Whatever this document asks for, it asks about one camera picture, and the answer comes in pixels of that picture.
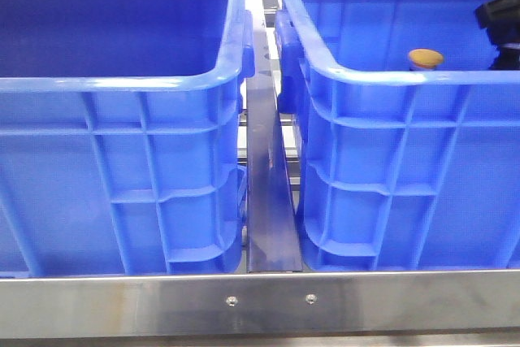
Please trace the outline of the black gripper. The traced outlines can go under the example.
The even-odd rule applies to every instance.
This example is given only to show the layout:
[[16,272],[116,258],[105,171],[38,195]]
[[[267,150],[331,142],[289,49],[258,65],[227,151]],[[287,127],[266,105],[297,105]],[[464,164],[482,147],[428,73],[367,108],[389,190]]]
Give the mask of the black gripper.
[[480,29],[485,29],[498,55],[493,71],[519,70],[519,0],[490,0],[474,10]]

